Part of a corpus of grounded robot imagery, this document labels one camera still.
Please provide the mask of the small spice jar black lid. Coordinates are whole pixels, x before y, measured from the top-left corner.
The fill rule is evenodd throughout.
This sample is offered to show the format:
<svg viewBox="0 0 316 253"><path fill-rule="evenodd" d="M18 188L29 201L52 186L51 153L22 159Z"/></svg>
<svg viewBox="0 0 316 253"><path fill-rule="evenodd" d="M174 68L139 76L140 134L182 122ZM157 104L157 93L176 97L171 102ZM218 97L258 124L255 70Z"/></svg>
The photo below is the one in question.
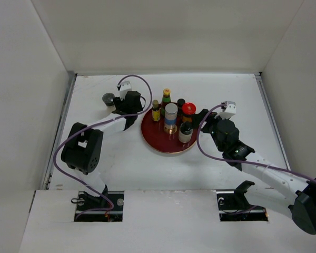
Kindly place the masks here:
<svg viewBox="0 0 316 253"><path fill-rule="evenodd" d="M178 108L177 115L178 116L182 115L182 107L184 104L185 104L185 99L178 99L177 100L177 108Z"/></svg>

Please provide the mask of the chili sauce jar red lid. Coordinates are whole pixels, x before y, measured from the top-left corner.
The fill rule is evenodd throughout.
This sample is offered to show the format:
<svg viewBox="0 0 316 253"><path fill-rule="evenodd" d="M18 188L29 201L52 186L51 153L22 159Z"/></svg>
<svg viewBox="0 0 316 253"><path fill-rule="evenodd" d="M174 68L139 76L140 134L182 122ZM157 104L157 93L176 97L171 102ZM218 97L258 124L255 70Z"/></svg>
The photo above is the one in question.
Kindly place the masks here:
<svg viewBox="0 0 316 253"><path fill-rule="evenodd" d="M192 115L196 112L196 106L187 102L182 106L182 122L192 122Z"/></svg>

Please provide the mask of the blue-label jar silver lid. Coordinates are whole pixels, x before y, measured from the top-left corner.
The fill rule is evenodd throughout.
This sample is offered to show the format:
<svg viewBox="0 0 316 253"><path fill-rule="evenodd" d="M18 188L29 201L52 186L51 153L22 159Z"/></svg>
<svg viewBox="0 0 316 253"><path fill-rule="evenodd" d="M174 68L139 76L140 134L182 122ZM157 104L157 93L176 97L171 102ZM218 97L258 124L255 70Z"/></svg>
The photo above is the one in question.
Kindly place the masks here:
<svg viewBox="0 0 316 253"><path fill-rule="evenodd" d="M164 116L164 131L168 134L174 134L177 130L178 107L174 103L169 103L165 106L165 116Z"/></svg>

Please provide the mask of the small yellow-label dark bottle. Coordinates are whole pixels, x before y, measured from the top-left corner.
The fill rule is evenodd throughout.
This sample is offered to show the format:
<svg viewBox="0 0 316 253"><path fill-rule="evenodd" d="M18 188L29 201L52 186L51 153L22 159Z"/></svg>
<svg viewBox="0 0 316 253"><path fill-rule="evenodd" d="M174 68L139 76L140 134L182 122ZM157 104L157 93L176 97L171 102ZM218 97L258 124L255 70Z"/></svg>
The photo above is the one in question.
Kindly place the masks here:
<svg viewBox="0 0 316 253"><path fill-rule="evenodd" d="M158 100L153 100L151 112L152 112L152 120L154 122L159 122L161 113L160 113L160 104Z"/></svg>

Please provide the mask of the white powder bottle black cap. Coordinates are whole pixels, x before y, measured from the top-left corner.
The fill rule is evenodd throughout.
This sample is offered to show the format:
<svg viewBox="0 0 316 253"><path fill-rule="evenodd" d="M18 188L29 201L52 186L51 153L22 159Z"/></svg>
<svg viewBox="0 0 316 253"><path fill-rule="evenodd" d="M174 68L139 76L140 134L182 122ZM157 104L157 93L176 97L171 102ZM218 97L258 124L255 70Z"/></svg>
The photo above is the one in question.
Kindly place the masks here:
<svg viewBox="0 0 316 253"><path fill-rule="evenodd" d="M179 141L181 143L188 143L191 140L193 128L191 122L183 122L179 129Z"/></svg>

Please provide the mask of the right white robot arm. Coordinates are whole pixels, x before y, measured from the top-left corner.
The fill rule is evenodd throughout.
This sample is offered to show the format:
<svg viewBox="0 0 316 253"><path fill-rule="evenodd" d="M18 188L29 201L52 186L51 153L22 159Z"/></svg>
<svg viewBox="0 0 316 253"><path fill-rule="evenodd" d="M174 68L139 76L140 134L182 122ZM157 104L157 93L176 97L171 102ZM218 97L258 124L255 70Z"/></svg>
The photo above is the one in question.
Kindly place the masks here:
<svg viewBox="0 0 316 253"><path fill-rule="evenodd" d="M239 208L260 205L279 212L293 220L304 232L316 234L316 178L278 168L264 159L253 148L239 139L239 130L230 120L235 112L226 104L220 106L222 112L204 109L191 117L197 133L208 133L218 151L220 161L241 172L250 174L270 186L262 192L256 188L249 190L254 182L243 182L235 189L234 203Z"/></svg>

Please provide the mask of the green-label sauce bottle yellow cap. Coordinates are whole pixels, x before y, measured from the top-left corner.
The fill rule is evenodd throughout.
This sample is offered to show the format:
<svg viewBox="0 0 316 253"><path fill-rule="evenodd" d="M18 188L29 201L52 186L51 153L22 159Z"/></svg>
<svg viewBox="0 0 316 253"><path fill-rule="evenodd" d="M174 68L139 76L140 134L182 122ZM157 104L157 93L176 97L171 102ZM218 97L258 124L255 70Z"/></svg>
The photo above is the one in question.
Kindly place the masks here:
<svg viewBox="0 0 316 253"><path fill-rule="evenodd" d="M166 88L163 90L163 97L161 101L161 115L165 117L165 107L171 103L171 90Z"/></svg>

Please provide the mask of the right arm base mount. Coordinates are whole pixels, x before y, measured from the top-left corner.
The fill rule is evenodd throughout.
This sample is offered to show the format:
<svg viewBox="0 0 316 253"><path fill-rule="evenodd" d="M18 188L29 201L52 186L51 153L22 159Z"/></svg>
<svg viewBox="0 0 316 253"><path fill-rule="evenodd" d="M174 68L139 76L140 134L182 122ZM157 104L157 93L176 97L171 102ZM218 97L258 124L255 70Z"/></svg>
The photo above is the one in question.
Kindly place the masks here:
<svg viewBox="0 0 316 253"><path fill-rule="evenodd" d="M245 194L252 181L244 181L235 189L217 190L216 198L221 222L266 221L268 214L264 207L249 204Z"/></svg>

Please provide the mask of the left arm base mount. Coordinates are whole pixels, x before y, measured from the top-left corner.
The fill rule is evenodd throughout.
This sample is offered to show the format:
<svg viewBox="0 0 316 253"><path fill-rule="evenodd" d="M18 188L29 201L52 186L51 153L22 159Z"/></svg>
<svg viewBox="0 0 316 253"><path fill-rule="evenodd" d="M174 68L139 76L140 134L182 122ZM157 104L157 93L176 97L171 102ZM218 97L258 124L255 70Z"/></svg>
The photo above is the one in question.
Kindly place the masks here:
<svg viewBox="0 0 316 253"><path fill-rule="evenodd" d="M92 196L85 191L80 191L78 197L72 198L71 203L76 205L74 222L122 222L124 208L124 191L103 192L114 205L102 197Z"/></svg>

